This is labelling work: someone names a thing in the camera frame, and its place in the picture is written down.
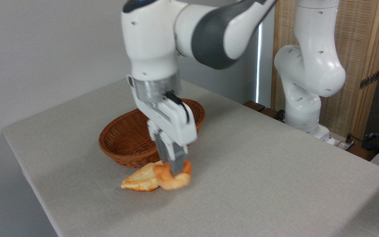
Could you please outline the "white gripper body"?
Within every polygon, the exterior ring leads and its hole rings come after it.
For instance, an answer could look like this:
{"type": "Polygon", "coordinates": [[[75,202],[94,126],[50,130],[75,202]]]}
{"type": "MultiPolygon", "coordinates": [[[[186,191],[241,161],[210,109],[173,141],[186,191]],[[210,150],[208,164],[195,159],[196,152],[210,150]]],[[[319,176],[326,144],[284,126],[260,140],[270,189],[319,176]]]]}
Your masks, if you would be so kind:
{"type": "Polygon", "coordinates": [[[166,98],[159,103],[145,103],[134,96],[138,109],[164,131],[171,141],[185,147],[197,139],[194,115],[185,103],[166,98]]]}

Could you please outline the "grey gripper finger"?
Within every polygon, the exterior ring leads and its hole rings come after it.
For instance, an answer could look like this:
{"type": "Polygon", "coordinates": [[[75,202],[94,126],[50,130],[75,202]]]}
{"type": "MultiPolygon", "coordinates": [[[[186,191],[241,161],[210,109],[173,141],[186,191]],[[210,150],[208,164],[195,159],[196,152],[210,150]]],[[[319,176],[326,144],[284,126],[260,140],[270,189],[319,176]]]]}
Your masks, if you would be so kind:
{"type": "Polygon", "coordinates": [[[173,161],[170,159],[166,144],[162,139],[162,134],[164,133],[164,131],[160,129],[152,120],[147,121],[147,126],[149,136],[152,139],[152,141],[155,142],[162,163],[165,164],[168,162],[172,162],[171,164],[173,164],[173,161]]]}
{"type": "Polygon", "coordinates": [[[172,175],[177,176],[183,171],[185,155],[188,154],[188,150],[181,147],[177,143],[173,143],[173,155],[174,160],[172,160],[172,175]]]}

